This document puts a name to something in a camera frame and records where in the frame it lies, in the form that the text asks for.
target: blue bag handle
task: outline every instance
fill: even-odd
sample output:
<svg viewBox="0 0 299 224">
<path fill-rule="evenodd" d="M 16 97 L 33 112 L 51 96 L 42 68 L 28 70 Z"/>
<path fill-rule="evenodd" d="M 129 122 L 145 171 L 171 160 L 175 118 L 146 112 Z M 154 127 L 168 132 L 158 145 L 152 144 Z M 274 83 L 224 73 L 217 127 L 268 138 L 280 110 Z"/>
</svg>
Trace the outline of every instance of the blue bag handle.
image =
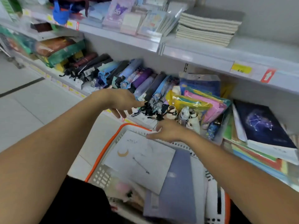
<svg viewBox="0 0 299 224">
<path fill-rule="evenodd" d="M 70 13 L 72 12 L 72 7 L 73 7 L 73 3 L 70 4 L 70 8 L 67 11 L 60 11 L 60 6 L 58 3 L 58 0 L 54 1 L 54 9 L 53 9 L 53 17 L 54 20 L 56 22 L 58 22 L 59 24 L 66 24 L 69 17 L 70 17 Z"/>
</svg>

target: left hand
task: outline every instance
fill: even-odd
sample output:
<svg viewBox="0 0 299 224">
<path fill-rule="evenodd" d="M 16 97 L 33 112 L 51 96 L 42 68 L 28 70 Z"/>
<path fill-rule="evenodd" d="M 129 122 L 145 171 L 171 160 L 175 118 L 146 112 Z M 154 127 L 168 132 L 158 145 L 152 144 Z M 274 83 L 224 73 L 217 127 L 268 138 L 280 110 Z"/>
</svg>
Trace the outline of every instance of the left hand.
<svg viewBox="0 0 299 224">
<path fill-rule="evenodd" d="M 117 117 L 126 118 L 124 110 L 127 110 L 131 115 L 132 108 L 138 108 L 144 106 L 143 101 L 137 101 L 135 96 L 125 89 L 105 89 L 107 93 L 108 108 Z"/>
</svg>

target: forearm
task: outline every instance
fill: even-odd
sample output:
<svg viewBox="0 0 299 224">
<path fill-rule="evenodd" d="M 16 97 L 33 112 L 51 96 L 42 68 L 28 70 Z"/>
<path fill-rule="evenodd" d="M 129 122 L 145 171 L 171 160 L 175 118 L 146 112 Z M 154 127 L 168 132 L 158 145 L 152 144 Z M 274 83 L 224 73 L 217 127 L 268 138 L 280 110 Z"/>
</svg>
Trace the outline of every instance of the forearm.
<svg viewBox="0 0 299 224">
<path fill-rule="evenodd" d="M 254 224 L 297 223 L 299 194 L 286 184 L 187 130 L 185 142 Z"/>
<path fill-rule="evenodd" d="M 0 154 L 3 223 L 40 221 L 95 120 L 106 108 L 102 93 L 90 95 Z"/>
</svg>

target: pink raincoat package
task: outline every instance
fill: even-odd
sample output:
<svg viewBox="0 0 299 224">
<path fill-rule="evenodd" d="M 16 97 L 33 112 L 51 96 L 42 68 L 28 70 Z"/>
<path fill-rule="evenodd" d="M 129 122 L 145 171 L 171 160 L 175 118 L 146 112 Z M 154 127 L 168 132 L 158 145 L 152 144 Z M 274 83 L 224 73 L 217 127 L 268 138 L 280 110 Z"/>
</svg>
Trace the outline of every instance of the pink raincoat package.
<svg viewBox="0 0 299 224">
<path fill-rule="evenodd" d="M 120 28 L 123 18 L 130 12 L 136 0 L 112 0 L 103 25 Z"/>
</svg>

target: gray notebook cover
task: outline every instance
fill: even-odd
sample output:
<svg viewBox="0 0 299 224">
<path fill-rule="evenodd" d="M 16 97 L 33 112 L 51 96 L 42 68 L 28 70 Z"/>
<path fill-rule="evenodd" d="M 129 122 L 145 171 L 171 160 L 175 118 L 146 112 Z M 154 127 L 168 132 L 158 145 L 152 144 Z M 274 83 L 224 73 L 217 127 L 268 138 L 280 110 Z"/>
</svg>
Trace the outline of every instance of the gray notebook cover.
<svg viewBox="0 0 299 224">
<path fill-rule="evenodd" d="M 208 6 L 200 6 L 187 9 L 182 14 L 190 14 L 198 17 L 209 19 L 223 19 L 229 21 L 242 22 L 244 13 L 240 11 L 224 10 Z"/>
<path fill-rule="evenodd" d="M 190 153 L 176 150 L 160 195 L 147 191 L 144 216 L 196 223 Z"/>
</svg>

